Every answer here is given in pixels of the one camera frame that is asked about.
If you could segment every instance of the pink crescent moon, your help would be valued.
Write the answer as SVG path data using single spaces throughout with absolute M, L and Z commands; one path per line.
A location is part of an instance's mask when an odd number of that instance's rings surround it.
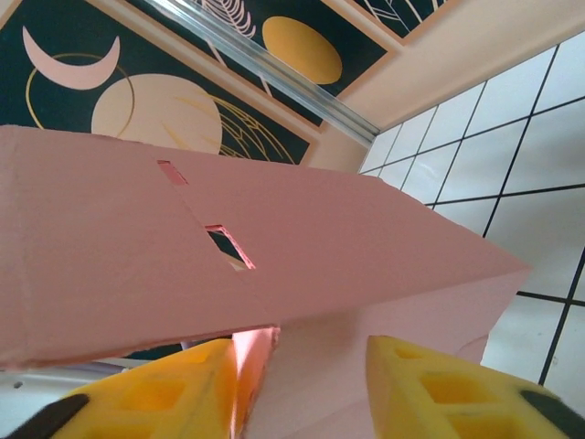
M 105 57 L 87 66 L 71 66 L 53 59 L 38 46 L 26 27 L 22 28 L 22 38 L 33 66 L 47 79 L 74 90 L 90 90 L 102 85 L 116 69 L 120 57 L 118 37 L 113 41 Z

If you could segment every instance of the leaf illustration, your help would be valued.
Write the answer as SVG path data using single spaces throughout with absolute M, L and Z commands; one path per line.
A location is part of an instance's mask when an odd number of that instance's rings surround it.
M 252 38 L 256 26 L 252 24 L 250 12 L 246 11 L 243 0 L 200 0 L 201 6 L 215 18 L 227 23 L 246 38 Z

